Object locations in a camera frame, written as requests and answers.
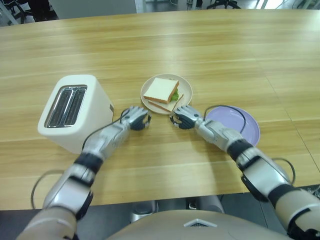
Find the sandwich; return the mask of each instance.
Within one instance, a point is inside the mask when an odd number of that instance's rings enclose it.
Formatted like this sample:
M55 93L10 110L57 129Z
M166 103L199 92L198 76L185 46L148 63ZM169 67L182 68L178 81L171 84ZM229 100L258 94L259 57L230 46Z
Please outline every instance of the sandwich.
M172 112L183 97L178 91L179 81L156 77L143 97L162 110Z

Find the wooden table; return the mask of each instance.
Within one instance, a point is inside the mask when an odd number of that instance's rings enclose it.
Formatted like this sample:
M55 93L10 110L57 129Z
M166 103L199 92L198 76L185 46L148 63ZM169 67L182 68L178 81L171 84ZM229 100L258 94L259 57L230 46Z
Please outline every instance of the wooden table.
M37 132L56 82L72 74L98 78L114 117L142 106L140 89L151 76L183 76L195 108L245 109L259 123L258 147L294 164L296 186L319 184L319 26L319 11L221 9L0 28L0 209L29 209L37 178L77 157ZM226 154L193 130L154 114L150 128L131 132L102 166L93 204L245 192L240 176ZM39 185L39 208L57 178Z

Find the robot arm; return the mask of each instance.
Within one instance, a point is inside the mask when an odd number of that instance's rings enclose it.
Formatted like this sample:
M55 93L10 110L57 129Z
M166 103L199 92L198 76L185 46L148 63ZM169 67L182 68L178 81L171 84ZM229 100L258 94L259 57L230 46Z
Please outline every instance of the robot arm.
M92 134L79 157L45 197L43 210L17 239L76 239L77 220L86 214L93 199L91 186L100 167L128 137L130 130L142 130L148 127L150 120L149 111L132 106L123 113L120 121Z
M207 142L228 153L242 171L241 180L259 201L270 201L288 235L296 240L320 238L320 201L293 187L286 172L234 129L203 119L191 106L177 108L170 116L181 129L195 128Z

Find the plate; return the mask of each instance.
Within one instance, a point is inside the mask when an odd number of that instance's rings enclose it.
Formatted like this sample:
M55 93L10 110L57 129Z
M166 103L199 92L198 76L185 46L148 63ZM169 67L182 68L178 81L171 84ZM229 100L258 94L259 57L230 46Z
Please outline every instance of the plate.
M231 107L238 109L244 115L246 123L241 134L245 140L247 140L253 146L256 146L260 139L260 128L257 121L247 111L236 106ZM225 125L227 128L235 129L239 132L244 125L244 119L240 115L240 113L232 108L225 106L218 106L214 108L207 114L205 118L218 121Z
M154 105L151 105L148 102L148 99L144 98L144 94L146 93L146 91L148 90L148 88L150 87L150 85L152 84L155 78L178 80L179 81L178 92L179 94L183 94L183 97L180 99L180 101L178 101L175 108L189 105L189 103L191 102L192 94L193 94L190 83L181 76L165 73L165 74L159 74L149 78L141 88L141 92L140 92L141 101L149 110L157 114L163 114L163 115L170 114L170 112L167 112Z

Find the white plate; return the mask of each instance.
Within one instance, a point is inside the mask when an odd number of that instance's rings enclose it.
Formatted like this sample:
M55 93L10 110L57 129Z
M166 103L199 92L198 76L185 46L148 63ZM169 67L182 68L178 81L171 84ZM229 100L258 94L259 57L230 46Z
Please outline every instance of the white plate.
M179 86L178 86L178 93L179 94L183 94L183 97L180 99L180 101L178 101L178 103L176 104L175 108L181 107L181 106L185 106L188 105L191 102L191 98L192 98L192 88L190 86L190 83L185 80L183 77L178 76L178 75L174 75L174 74L159 74L156 76L153 76L151 78L149 78L142 86L141 88L141 92L140 92L140 97L141 97L141 101L143 102L143 104L151 111L157 113L157 114L164 114L164 115L169 115L170 113L158 108L154 105L151 105L148 102L148 99L144 98L144 94L146 93L146 91L148 90L148 88L150 87L150 85L152 84L152 82L154 81L155 78L161 78L161 79L172 79L172 80L178 80L179 81Z

